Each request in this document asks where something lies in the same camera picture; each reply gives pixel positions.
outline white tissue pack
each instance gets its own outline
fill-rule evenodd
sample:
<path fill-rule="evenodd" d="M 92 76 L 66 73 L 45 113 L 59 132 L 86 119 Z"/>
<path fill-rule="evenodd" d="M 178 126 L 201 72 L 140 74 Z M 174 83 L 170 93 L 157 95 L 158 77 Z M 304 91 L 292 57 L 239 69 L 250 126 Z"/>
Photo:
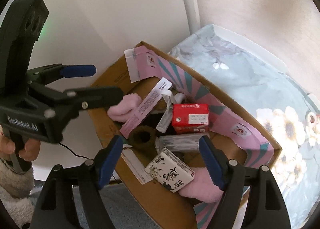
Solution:
<path fill-rule="evenodd" d="M 195 178 L 194 171 L 164 148 L 145 171 L 171 192 L 182 189 Z"/>

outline pink fabric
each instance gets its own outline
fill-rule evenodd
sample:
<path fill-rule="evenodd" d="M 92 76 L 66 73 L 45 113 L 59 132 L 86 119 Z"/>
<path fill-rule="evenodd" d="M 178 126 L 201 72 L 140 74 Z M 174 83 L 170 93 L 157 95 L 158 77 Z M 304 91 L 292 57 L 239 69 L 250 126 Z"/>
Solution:
<path fill-rule="evenodd" d="M 207 168 L 191 168 L 195 178 L 178 192 L 183 197 L 196 198 L 205 203 L 220 201 L 223 191 L 213 184 Z"/>
<path fill-rule="evenodd" d="M 125 95 L 117 106 L 109 108 L 108 116 L 113 121 L 126 122 L 141 102 L 142 99 L 138 94 Z"/>

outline human hand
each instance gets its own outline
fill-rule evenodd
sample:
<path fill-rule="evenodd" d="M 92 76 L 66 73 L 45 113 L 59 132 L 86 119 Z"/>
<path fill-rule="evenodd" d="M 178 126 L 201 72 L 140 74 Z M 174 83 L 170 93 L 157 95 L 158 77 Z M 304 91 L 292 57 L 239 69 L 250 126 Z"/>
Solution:
<path fill-rule="evenodd" d="M 40 151 L 41 141 L 29 139 L 24 149 L 19 151 L 19 157 L 25 161 L 34 161 Z M 0 158 L 10 160 L 9 155 L 15 152 L 15 143 L 0 133 Z"/>

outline finger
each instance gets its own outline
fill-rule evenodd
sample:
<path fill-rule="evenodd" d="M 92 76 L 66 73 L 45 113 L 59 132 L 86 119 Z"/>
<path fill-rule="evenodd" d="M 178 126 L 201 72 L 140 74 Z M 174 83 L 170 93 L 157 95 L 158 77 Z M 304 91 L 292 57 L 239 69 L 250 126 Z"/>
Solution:
<path fill-rule="evenodd" d="M 26 152 L 38 151 L 41 145 L 41 141 L 35 139 L 29 139 L 24 145 Z"/>
<path fill-rule="evenodd" d="M 25 161 L 34 161 L 38 157 L 36 152 L 26 152 L 25 149 L 19 151 L 19 157 Z"/>
<path fill-rule="evenodd" d="M 7 137 L 0 136 L 0 152 L 5 154 L 12 154 L 14 153 L 16 145 L 13 141 L 9 140 Z"/>

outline white label tag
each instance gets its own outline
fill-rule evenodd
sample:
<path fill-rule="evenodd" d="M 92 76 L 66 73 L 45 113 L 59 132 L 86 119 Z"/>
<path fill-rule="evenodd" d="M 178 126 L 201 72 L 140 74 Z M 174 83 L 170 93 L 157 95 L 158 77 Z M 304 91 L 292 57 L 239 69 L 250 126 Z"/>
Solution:
<path fill-rule="evenodd" d="M 143 164 L 140 162 L 140 160 L 132 150 L 123 150 L 121 153 L 121 157 L 142 185 L 153 180 L 153 178 L 145 172 Z"/>
<path fill-rule="evenodd" d="M 129 49 L 124 51 L 124 55 L 125 55 L 125 60 L 127 61 L 127 67 L 128 67 L 131 83 L 139 81 L 140 76 L 139 76 L 139 71 L 137 67 L 137 62 L 135 59 L 136 56 L 135 56 L 134 49 Z"/>
<path fill-rule="evenodd" d="M 209 124 L 208 114 L 190 114 L 188 124 Z"/>

